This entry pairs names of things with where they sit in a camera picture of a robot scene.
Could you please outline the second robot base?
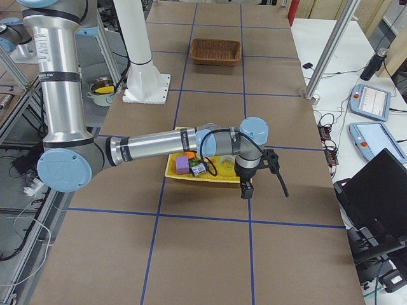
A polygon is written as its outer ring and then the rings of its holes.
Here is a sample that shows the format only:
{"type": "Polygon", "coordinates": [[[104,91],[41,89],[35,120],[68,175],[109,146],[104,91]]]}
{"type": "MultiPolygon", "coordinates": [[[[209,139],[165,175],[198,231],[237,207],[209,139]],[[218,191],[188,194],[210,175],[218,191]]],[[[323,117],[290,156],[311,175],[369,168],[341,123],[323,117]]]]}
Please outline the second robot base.
{"type": "Polygon", "coordinates": [[[15,63],[38,63],[34,40],[17,17],[1,20],[1,47],[15,63]]]}

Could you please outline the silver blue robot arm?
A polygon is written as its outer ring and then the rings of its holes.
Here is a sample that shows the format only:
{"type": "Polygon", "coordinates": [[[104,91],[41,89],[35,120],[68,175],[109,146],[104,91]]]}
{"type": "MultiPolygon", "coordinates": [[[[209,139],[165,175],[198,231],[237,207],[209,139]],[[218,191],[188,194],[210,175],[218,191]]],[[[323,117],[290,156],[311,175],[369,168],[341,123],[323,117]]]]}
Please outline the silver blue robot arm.
{"type": "Polygon", "coordinates": [[[97,22],[95,1],[22,1],[24,24],[34,34],[48,134],[37,171],[50,188],[70,193],[99,172],[124,162],[195,151],[202,159],[233,155],[242,197],[252,197],[259,169],[279,171],[278,157],[265,149],[268,125],[250,117],[238,128],[213,124],[139,137],[95,138],[86,130],[76,34],[97,22]]]}

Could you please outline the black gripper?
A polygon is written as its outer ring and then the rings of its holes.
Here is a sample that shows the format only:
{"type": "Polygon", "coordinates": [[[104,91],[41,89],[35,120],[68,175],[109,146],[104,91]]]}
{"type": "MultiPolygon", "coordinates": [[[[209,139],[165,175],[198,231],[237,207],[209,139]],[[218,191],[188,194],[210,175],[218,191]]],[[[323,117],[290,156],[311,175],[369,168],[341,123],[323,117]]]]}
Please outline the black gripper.
{"type": "Polygon", "coordinates": [[[241,198],[251,199],[254,193],[254,186],[251,183],[251,179],[255,176],[256,169],[244,168],[238,163],[235,163],[234,169],[240,181],[241,198]]]}

